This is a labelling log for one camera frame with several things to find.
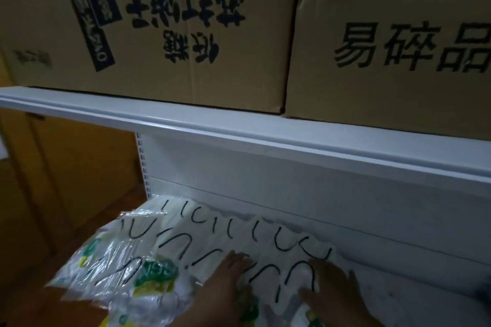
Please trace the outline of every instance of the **stack of plastic packages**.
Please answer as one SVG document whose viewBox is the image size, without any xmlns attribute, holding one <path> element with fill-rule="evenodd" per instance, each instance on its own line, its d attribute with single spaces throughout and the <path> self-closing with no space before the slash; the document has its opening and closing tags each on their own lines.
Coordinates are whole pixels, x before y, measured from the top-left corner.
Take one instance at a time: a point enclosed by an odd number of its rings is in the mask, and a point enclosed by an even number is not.
<svg viewBox="0 0 491 327">
<path fill-rule="evenodd" d="M 65 300 L 107 308 L 107 327 L 166 326 L 189 307 L 230 250 L 253 260 L 238 285 L 248 282 L 254 293 L 244 327 L 317 325 L 297 297 L 299 287 L 317 290 L 308 260 L 346 267 L 333 245 L 308 233 L 156 196 L 100 228 L 47 286 L 66 288 Z"/>
</svg>

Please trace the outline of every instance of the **person's left hand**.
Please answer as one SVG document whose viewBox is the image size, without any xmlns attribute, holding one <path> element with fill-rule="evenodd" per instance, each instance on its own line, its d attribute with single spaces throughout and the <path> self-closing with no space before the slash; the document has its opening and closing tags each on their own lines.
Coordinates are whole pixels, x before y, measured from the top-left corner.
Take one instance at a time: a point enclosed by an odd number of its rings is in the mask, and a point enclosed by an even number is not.
<svg viewBox="0 0 491 327">
<path fill-rule="evenodd" d="M 243 271 L 252 265 L 243 253 L 230 251 L 197 291 L 193 304 L 172 327 L 236 327 L 252 301 L 249 285 L 237 290 Z"/>
</svg>

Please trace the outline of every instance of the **wooden floor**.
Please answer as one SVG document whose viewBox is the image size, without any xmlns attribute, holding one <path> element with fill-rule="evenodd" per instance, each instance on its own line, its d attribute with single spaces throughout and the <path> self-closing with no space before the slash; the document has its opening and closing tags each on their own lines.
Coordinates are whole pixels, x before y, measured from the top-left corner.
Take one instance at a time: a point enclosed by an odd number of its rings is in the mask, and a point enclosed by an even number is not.
<svg viewBox="0 0 491 327">
<path fill-rule="evenodd" d="M 0 289 L 0 325 L 6 322 L 6 327 L 97 327 L 107 316 L 106 311 L 89 302 L 60 301 L 65 290 L 44 285 L 95 230 L 145 200 L 143 186 L 128 192 L 85 224 L 65 250 L 22 274 L 10 287 Z"/>
</svg>

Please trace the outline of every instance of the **white metal shelf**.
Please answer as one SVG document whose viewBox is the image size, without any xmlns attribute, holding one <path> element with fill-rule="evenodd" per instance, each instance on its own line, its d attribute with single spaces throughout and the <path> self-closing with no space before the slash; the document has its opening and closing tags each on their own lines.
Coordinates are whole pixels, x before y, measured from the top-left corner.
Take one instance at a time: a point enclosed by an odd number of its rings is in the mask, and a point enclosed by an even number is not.
<svg viewBox="0 0 491 327">
<path fill-rule="evenodd" d="M 40 88 L 0 106 L 491 197 L 491 142 Z"/>
</svg>

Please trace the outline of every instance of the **brown cardboard box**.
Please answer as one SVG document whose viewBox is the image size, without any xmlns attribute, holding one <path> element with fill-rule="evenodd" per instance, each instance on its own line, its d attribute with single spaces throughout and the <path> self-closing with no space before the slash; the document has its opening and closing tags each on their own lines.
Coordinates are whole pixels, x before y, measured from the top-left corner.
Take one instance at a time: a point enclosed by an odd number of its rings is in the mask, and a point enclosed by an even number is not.
<svg viewBox="0 0 491 327">
<path fill-rule="evenodd" d="M 294 0 L 0 0 L 16 83 L 265 112 Z"/>
<path fill-rule="evenodd" d="M 491 139 L 490 0 L 299 0 L 286 114 Z"/>
</svg>

